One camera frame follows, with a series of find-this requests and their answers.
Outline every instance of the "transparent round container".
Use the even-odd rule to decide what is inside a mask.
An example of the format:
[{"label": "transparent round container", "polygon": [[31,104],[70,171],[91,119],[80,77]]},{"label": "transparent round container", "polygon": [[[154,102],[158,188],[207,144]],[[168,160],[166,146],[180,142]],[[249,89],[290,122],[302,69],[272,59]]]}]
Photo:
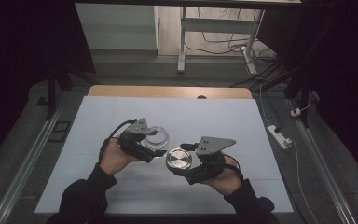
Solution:
[{"label": "transparent round container", "polygon": [[145,145],[155,150],[163,149],[170,139],[167,131],[159,126],[151,127],[150,131],[157,131],[157,133],[155,135],[148,135],[145,139]]}]

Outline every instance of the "black sleeve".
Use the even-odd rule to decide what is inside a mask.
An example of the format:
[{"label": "black sleeve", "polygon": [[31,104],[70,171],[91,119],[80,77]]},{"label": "black sleeve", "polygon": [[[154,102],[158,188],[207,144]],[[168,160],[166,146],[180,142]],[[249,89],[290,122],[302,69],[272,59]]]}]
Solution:
[{"label": "black sleeve", "polygon": [[279,223],[270,213],[275,208],[274,203],[268,198],[257,198],[249,179],[243,180],[242,185],[224,199],[234,207],[240,224]]},{"label": "black sleeve", "polygon": [[113,176],[107,175],[100,164],[87,180],[77,180],[64,191],[59,213],[48,220],[56,223],[97,223],[107,208],[105,193],[117,183]]}]

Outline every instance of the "power plug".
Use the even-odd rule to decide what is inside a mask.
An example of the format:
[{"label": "power plug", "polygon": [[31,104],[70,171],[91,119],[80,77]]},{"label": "power plug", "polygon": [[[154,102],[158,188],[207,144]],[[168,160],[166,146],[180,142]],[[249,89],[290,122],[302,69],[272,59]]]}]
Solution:
[{"label": "power plug", "polygon": [[292,146],[292,140],[290,138],[284,138],[275,125],[268,126],[267,130],[282,149],[287,149]]},{"label": "power plug", "polygon": [[291,110],[290,114],[292,115],[293,118],[295,118],[295,117],[301,115],[301,110],[299,108]]}]

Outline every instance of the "white panel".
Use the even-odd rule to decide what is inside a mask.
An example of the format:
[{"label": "white panel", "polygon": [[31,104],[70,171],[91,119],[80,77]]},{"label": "white panel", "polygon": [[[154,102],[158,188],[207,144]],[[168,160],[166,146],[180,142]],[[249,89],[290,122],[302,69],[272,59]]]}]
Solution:
[{"label": "white panel", "polygon": [[[79,108],[36,212],[57,212],[59,207],[52,209],[51,204],[57,204],[67,187],[58,182],[87,178],[103,140],[123,121],[141,118],[146,118],[149,127],[166,129],[170,135],[167,149],[198,143],[203,135],[235,139],[237,143],[225,152],[239,161],[255,193],[270,198],[275,212],[293,212],[255,100],[89,96]],[[106,211],[109,214],[235,212],[213,189],[189,186],[183,177],[172,174],[164,157],[149,164],[132,163],[115,177],[118,184],[107,192],[108,202],[113,204]]]},{"label": "white panel", "polygon": [[153,6],[76,3],[90,49],[157,49]]}]

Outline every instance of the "round metal lid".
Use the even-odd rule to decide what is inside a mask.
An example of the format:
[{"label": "round metal lid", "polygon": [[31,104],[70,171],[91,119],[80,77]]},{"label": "round metal lid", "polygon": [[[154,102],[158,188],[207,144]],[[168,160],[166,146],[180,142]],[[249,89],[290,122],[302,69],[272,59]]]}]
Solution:
[{"label": "round metal lid", "polygon": [[181,148],[175,148],[167,154],[167,165],[185,170],[191,166],[191,154]]}]

